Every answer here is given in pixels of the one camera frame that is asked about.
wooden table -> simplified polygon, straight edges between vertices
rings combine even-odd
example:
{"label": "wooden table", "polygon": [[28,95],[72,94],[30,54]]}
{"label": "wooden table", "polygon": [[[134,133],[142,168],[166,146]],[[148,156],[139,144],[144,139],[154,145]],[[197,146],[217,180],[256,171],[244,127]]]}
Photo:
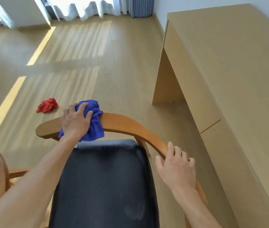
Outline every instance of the wooden table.
{"label": "wooden table", "polygon": [[183,100],[239,227],[269,227],[269,19],[250,4],[168,13],[153,104]]}

black seat cushion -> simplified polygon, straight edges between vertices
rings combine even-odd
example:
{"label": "black seat cushion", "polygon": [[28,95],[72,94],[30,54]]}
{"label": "black seat cushion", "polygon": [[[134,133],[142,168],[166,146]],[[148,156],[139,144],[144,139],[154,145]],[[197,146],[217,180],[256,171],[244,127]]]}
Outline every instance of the black seat cushion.
{"label": "black seat cushion", "polygon": [[54,192],[49,227],[159,228],[145,149],[131,139],[78,143]]}

red cloth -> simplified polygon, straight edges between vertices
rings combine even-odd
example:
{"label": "red cloth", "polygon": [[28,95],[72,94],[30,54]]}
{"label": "red cloth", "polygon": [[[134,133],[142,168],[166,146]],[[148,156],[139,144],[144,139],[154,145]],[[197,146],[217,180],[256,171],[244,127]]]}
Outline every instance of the red cloth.
{"label": "red cloth", "polygon": [[41,102],[41,104],[38,106],[38,109],[36,112],[42,112],[44,113],[51,113],[55,108],[58,108],[59,105],[56,102],[54,98],[49,98],[47,100],[44,100]]}

hand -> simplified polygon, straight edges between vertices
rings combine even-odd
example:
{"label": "hand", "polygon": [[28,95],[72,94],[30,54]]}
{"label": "hand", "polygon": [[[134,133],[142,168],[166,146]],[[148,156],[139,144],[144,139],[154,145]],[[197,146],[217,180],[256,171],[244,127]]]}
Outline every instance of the hand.
{"label": "hand", "polygon": [[163,183],[175,197],[175,194],[195,188],[195,159],[188,158],[187,153],[177,146],[174,147],[172,142],[168,143],[164,166],[159,156],[156,157],[155,163]]}
{"label": "hand", "polygon": [[82,103],[79,106],[78,111],[75,110],[75,107],[78,103],[72,104],[68,109],[64,110],[63,116],[61,117],[63,122],[63,132],[64,136],[71,136],[78,138],[78,140],[83,137],[90,125],[90,120],[92,117],[92,110],[86,114],[84,118],[84,109],[88,105],[87,102]]}

desk leg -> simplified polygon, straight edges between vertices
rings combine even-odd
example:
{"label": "desk leg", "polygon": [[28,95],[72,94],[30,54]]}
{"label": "desk leg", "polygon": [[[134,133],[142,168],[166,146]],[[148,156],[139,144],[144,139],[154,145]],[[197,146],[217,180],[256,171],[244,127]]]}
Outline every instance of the desk leg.
{"label": "desk leg", "polygon": [[165,49],[162,49],[152,104],[185,100]]}

